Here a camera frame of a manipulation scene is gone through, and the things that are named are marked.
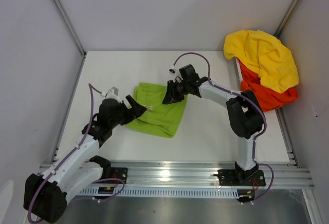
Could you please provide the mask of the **lime green shorts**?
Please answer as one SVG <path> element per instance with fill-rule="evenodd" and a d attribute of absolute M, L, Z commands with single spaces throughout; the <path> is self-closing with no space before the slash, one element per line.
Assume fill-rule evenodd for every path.
<path fill-rule="evenodd" d="M 146 112 L 126 127 L 145 134 L 173 138 L 182 120 L 187 98 L 183 101 L 163 105 L 167 87 L 152 83 L 139 83 L 134 89 L 133 98 L 141 105 L 149 106 Z"/>

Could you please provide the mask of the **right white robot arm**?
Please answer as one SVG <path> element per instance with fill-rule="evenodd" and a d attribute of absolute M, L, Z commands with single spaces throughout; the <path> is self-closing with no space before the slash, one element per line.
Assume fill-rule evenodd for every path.
<path fill-rule="evenodd" d="M 189 64 L 179 69 L 175 80 L 167 81 L 164 105 L 181 102 L 187 95 L 211 100 L 226 108 L 232 131 L 238 136 L 238 158 L 234 164 L 235 180 L 242 185 L 259 170 L 255 161 L 255 141 L 265 128 L 265 116 L 251 91 L 236 92 L 215 84 L 209 77 L 199 77 Z"/>

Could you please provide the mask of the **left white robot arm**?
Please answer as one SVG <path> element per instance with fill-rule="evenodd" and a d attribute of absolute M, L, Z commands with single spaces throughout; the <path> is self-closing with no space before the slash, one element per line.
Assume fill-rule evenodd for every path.
<path fill-rule="evenodd" d="M 30 223 L 34 223 L 33 215 L 55 223 L 84 188 L 93 182 L 105 183 L 111 179 L 111 162 L 98 156 L 99 149 L 115 127 L 129 124 L 147 110 L 130 95 L 126 99 L 129 107 L 116 96 L 104 99 L 71 151 L 43 173 L 31 174 L 27 178 L 23 207 L 28 212 Z"/>

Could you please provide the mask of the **orange shorts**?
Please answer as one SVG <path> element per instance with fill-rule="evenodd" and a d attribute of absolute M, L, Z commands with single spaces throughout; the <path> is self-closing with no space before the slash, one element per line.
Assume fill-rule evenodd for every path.
<path fill-rule="evenodd" d="M 262 86 L 258 75 L 248 69 L 239 58 L 236 60 L 242 74 L 242 81 L 240 83 L 241 91 L 251 90 L 255 94 L 263 112 L 281 108 L 299 98 L 299 93 L 295 87 L 289 88 L 283 93 L 278 93 Z"/>

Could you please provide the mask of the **yellow shorts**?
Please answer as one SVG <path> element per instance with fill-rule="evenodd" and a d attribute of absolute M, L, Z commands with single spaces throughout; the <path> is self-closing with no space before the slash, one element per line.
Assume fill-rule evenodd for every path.
<path fill-rule="evenodd" d="M 226 59 L 238 58 L 256 73 L 262 86 L 283 93 L 299 84 L 292 52 L 279 39 L 260 30 L 239 30 L 226 36 Z"/>

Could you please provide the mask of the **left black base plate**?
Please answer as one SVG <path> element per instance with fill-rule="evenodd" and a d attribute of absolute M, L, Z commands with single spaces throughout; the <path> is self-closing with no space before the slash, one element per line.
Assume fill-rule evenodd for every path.
<path fill-rule="evenodd" d="M 126 167 L 112 167 L 110 169 L 104 169 L 101 179 L 106 178 L 118 178 L 126 183 L 128 176 L 128 168 Z"/>

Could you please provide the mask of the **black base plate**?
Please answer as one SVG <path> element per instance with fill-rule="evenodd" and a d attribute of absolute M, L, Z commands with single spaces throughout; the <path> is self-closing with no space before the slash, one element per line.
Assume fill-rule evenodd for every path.
<path fill-rule="evenodd" d="M 213 176 L 217 177 L 221 186 L 265 186 L 265 176 L 262 170 L 256 170 L 251 174 L 236 170 L 221 169 Z"/>
<path fill-rule="evenodd" d="M 112 167 L 110 169 L 104 169 L 101 179 L 106 178 L 118 178 L 126 183 L 128 176 L 128 168 L 126 167 Z"/>

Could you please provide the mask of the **aluminium mounting rail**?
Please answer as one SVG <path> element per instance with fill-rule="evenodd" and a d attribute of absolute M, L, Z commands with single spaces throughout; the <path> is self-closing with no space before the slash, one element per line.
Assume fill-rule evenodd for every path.
<path fill-rule="evenodd" d="M 128 168 L 128 185 L 170 188 L 209 188 L 219 185 L 218 170 L 233 169 L 233 163 L 124 162 L 113 167 Z M 272 189 L 314 189 L 310 170 L 296 165 L 275 164 Z"/>

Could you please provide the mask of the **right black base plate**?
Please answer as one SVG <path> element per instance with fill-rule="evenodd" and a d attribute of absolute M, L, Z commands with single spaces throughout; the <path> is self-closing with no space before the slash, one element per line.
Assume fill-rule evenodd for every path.
<path fill-rule="evenodd" d="M 251 174 L 236 170 L 221 169 L 213 176 L 217 177 L 221 186 L 265 186 L 265 176 L 262 170 L 256 170 Z"/>

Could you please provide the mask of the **right aluminium corner post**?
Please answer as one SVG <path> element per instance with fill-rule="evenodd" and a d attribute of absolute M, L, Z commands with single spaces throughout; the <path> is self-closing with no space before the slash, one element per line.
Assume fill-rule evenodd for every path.
<path fill-rule="evenodd" d="M 285 15 L 283 16 L 280 24 L 278 25 L 278 27 L 274 33 L 274 36 L 276 38 L 279 38 L 281 36 L 281 34 L 283 33 L 284 29 L 288 25 L 289 21 L 293 17 L 294 13 L 297 11 L 297 9 L 300 6 L 300 4 L 302 3 L 302 1 L 303 0 L 292 0 L 291 1 Z"/>

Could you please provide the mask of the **aluminium corner post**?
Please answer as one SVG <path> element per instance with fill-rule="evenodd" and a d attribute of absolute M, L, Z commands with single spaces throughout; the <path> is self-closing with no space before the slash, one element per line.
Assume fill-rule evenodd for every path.
<path fill-rule="evenodd" d="M 300 4 L 302 3 L 302 1 L 303 0 L 292 0 L 291 1 L 285 15 L 283 16 L 280 24 L 278 25 L 278 27 L 274 33 L 274 36 L 276 38 L 279 38 L 281 36 L 281 34 L 283 33 L 284 29 L 288 25 L 289 21 L 293 17 L 294 13 L 297 11 L 297 9 L 300 6 Z"/>
<path fill-rule="evenodd" d="M 64 24 L 64 26 L 65 26 L 69 36 L 71 37 L 75 47 L 77 48 L 80 56 L 82 58 L 85 58 L 86 51 L 84 50 L 84 47 L 82 46 L 82 43 L 74 29 L 73 24 L 71 23 L 69 16 L 67 15 L 67 12 L 66 12 L 61 0 L 51 0 L 51 2 L 53 3 L 60 19 L 62 20 L 62 23 Z"/>

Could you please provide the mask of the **left aluminium corner post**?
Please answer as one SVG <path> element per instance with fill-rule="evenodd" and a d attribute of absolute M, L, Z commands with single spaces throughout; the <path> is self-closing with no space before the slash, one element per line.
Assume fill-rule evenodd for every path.
<path fill-rule="evenodd" d="M 73 24 L 71 23 L 69 16 L 67 15 L 67 12 L 66 12 L 61 0 L 51 0 L 51 2 L 53 3 L 60 19 L 62 20 L 62 23 L 64 24 L 64 26 L 65 26 L 69 36 L 71 37 L 75 47 L 77 48 L 80 56 L 82 58 L 85 58 L 86 51 L 84 50 L 84 47 L 82 46 L 82 43 L 74 29 Z"/>

